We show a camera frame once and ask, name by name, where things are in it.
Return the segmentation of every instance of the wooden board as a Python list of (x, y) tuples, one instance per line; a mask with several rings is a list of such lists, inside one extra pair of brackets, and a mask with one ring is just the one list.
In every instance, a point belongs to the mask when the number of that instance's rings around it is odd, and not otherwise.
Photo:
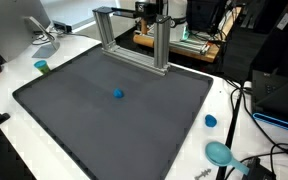
[[(233, 11), (233, 13), (234, 13), (233, 15), (234, 15), (235, 19), (233, 19), (233, 16), (230, 16), (229, 19), (226, 21), (226, 23), (225, 23), (225, 25), (223, 27), (223, 32), (226, 35), (229, 34), (229, 32), (231, 31), (231, 29), (233, 27), (233, 24), (234, 24), (234, 22), (236, 20), (236, 17), (238, 17), (238, 15), (240, 14), (241, 9), (242, 8), (237, 7), (236, 11), (235, 10)], [(174, 47), (170, 47), (170, 51), (174, 52), (174, 53), (177, 53), (177, 54), (184, 55), (184, 56), (192, 57), (194, 59), (199, 59), (199, 60), (202, 60), (202, 61), (206, 61), (206, 62), (212, 63), (212, 62), (214, 62), (214, 60), (215, 60), (218, 52), (220, 51), (220, 49), (216, 45), (212, 45), (205, 55), (201, 55), (199, 53), (189, 52), (189, 51), (186, 51), (186, 50), (183, 50), (183, 49), (174, 48)]]

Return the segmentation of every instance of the gray mat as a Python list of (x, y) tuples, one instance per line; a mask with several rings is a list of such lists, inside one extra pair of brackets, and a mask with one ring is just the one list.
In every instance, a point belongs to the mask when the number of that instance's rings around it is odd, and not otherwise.
[[(92, 179), (158, 180), (211, 84), (176, 68), (155, 75), (97, 46), (13, 95)], [(122, 99), (113, 96), (115, 88)]]

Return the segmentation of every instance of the aluminum frame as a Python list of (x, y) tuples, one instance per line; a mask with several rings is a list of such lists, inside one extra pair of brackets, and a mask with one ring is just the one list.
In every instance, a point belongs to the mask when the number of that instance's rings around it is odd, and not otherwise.
[(109, 7), (100, 7), (93, 10), (94, 18), (102, 41), (103, 53), (164, 76), (170, 67), (168, 58), (171, 17), (158, 15), (156, 18), (154, 27), (156, 27), (157, 33), (154, 35), (154, 58), (152, 58), (122, 48), (116, 44), (109, 16), (113, 12), (114, 11)]

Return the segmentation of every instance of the blue object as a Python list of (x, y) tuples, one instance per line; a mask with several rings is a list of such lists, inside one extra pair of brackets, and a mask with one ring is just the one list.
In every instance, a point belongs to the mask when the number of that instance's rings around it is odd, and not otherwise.
[(45, 60), (40, 60), (40, 61), (37, 61), (34, 66), (36, 68), (41, 68), (41, 67), (44, 67), (46, 65), (46, 61)]
[(249, 168), (237, 161), (231, 150), (220, 142), (210, 142), (205, 147), (206, 158), (214, 165), (224, 167), (231, 165), (247, 175)]
[(253, 118), (288, 130), (288, 122), (261, 113), (254, 113)]
[(124, 96), (123, 91), (121, 91), (120, 89), (115, 89), (113, 94), (114, 94), (114, 97), (116, 97), (118, 99), (122, 98)]
[(217, 124), (217, 120), (212, 115), (206, 115), (205, 116), (205, 124), (208, 127), (214, 127)]

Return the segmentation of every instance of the desk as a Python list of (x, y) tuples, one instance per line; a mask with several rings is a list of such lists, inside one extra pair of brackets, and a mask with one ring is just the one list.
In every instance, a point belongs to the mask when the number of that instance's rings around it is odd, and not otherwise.
[[(251, 87), (251, 83), (247, 82), (245, 87)], [(247, 107), (251, 108), (251, 97), (246, 96)], [(276, 126), (258, 121), (259, 125), (276, 143), (288, 143), (288, 131)], [(256, 127), (255, 123), (247, 114), (244, 104), (241, 103), (236, 130), (233, 138), (232, 152), (237, 160), (242, 160), (246, 157), (269, 153), (273, 145), (265, 138), (265, 136)], [(261, 164), (267, 169), (271, 170), (269, 156), (262, 157)], [(273, 156), (274, 170), (277, 179), (288, 180), (288, 155), (280, 154)], [(242, 174), (234, 171), (230, 179), (241, 179)]]
[[(240, 8), (240, 7), (235, 8), (235, 10), (232, 11), (232, 13), (233, 13), (232, 15), (233, 16), (230, 16), (228, 18), (228, 20), (226, 21), (226, 23), (224, 24), (223, 32), (226, 35), (228, 35), (230, 33), (230, 31), (231, 31), (231, 29), (232, 29), (232, 27), (233, 27), (233, 25), (235, 23), (236, 18), (238, 17), (238, 15), (241, 12), (241, 9), (242, 8)], [(185, 49), (182, 49), (182, 48), (178, 49), (178, 48), (172, 47), (172, 46), (170, 46), (170, 51), (174, 52), (174, 53), (177, 53), (177, 54), (184, 55), (184, 56), (192, 57), (194, 59), (199, 59), (199, 60), (202, 60), (202, 61), (213, 63), (214, 60), (216, 59), (218, 53), (220, 52), (220, 48), (218, 48), (216, 45), (213, 44), (205, 55), (201, 55), (198, 52), (192, 52), (192, 51), (185, 50)]]
[[(80, 36), (65, 36), (59, 38), (59, 41), (60, 49), (47, 60), (51, 69), (100, 43)], [(1, 124), (0, 128), (37, 179), (89, 179), (12, 97), (13, 91), (40, 76), (33, 67), (38, 59), (31, 58), (37, 49), (38, 46), (30, 46), (18, 58), (3, 65), (0, 73), (0, 112), (9, 113), (11, 118)], [(204, 147), (209, 141), (224, 143), (226, 140), (232, 116), (229, 95), (233, 88), (224, 80), (212, 77), (213, 87), (168, 173), (167, 180), (192, 180), (208, 168), (212, 169), (209, 179), (214, 179), (217, 175), (218, 167), (208, 162)], [(216, 127), (205, 126), (204, 117), (207, 114), (217, 118)]]

